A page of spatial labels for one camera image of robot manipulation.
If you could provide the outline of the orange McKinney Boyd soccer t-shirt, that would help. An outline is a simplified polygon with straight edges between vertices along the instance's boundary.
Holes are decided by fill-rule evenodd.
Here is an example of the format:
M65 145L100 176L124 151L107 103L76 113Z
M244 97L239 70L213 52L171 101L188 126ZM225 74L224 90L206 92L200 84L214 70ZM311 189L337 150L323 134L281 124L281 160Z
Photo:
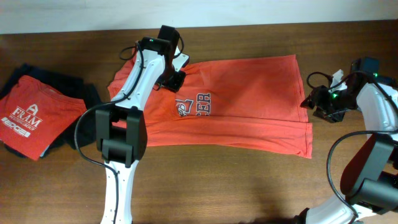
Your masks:
M294 55L192 63L184 72L178 92L149 95L150 147L220 145L311 158L313 129Z

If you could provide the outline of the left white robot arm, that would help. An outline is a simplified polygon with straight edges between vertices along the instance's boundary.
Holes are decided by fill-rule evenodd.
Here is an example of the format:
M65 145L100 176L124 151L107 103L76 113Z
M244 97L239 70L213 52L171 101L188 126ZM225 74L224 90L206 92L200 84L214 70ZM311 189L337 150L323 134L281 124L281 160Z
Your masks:
M95 111L97 148L106 169L102 223L132 223L134 174L147 146L144 107L154 86L178 91L189 61L182 38L145 37L121 89Z

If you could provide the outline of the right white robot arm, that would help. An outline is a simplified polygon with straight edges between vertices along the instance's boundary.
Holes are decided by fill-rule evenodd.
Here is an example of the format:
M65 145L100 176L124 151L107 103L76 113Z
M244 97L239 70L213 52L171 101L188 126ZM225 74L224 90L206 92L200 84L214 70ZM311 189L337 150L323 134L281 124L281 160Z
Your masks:
M367 83L356 97L367 141L345 167L340 189L326 202L304 209L294 223L361 223L366 217L397 211L397 90Z

